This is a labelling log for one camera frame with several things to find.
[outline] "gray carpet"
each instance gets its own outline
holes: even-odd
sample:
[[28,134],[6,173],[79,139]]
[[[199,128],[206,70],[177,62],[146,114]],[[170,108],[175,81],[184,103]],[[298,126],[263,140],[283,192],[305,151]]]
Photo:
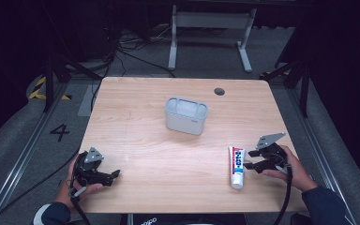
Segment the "gray carpet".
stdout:
[[[274,64],[292,31],[282,28],[252,30],[247,44],[247,54],[253,68],[250,74],[244,72],[235,48],[235,42],[242,36],[242,32],[227,30],[221,35],[212,35],[203,30],[181,32],[176,70],[173,74],[178,78],[258,79],[262,72],[274,70]],[[168,65],[169,49],[170,41],[162,39],[140,50],[127,52],[161,67],[151,66],[117,52],[117,58],[108,74],[109,76],[168,77],[169,73],[164,68]],[[30,83],[30,90],[35,82]],[[278,78],[270,83],[294,147],[308,172],[324,186],[325,181],[313,156],[312,145],[297,115],[299,111],[293,107],[291,101],[290,92],[293,90],[285,90],[280,82],[281,79]],[[83,75],[74,75],[74,79],[65,87],[65,94],[72,95],[72,99],[59,100],[52,111],[52,116],[47,119],[29,163],[20,174],[19,183],[15,184],[15,189],[8,194],[9,202],[56,170],[78,149],[89,119],[92,86],[93,90],[96,90],[97,84],[84,78]],[[299,93],[298,89],[299,87],[294,90],[296,95]],[[31,99],[28,105],[13,115],[0,129],[0,189],[27,145],[39,119],[43,117],[43,107],[44,100]],[[313,85],[309,90],[307,113],[307,120],[324,150],[324,155],[355,222],[360,224],[360,171],[339,137]],[[69,134],[64,135],[59,142],[59,135],[50,134],[50,131],[62,124],[67,126],[66,131],[69,131]],[[29,223],[39,207],[54,198],[66,171],[67,167],[11,206],[0,216],[0,224]],[[92,224],[115,225],[119,224],[120,219],[119,215],[109,214],[88,216]],[[268,225],[274,222],[276,216],[277,214],[274,213],[247,214],[247,221],[250,225]],[[280,224],[290,224],[290,213],[285,215]]]

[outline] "white toothpaste tube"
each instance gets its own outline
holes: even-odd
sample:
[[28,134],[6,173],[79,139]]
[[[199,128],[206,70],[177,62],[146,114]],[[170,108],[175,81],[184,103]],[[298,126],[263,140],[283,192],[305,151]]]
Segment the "white toothpaste tube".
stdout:
[[242,188],[244,185],[244,157],[245,149],[229,146],[231,187]]

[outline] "wooden table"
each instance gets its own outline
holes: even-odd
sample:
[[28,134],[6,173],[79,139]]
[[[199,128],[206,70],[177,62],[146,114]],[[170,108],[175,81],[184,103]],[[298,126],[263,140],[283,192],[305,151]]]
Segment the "wooden table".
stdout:
[[[224,96],[214,93],[217,87]],[[166,128],[170,97],[208,106],[200,136]],[[278,212],[286,184],[246,171],[243,188],[232,188],[228,146],[254,150],[260,136],[282,131],[287,129],[264,81],[105,78],[81,151],[96,147],[105,156],[98,170],[121,174],[82,208],[90,213]],[[277,143],[293,149],[289,135]],[[307,211],[295,188],[288,210]]]

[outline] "gray container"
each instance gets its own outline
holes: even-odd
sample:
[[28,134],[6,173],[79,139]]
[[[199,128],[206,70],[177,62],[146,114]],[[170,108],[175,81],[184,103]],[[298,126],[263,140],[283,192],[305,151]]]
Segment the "gray container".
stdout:
[[207,106],[202,102],[171,97],[165,105],[166,128],[200,135],[207,112]]

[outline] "number 4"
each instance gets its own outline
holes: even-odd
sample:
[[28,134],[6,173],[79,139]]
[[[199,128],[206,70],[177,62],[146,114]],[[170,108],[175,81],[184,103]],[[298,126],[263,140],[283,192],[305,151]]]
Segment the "number 4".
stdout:
[[58,138],[58,141],[61,142],[63,139],[64,134],[69,134],[69,131],[66,131],[67,125],[62,124],[60,127],[54,129],[51,131],[51,134],[60,134],[60,137]]

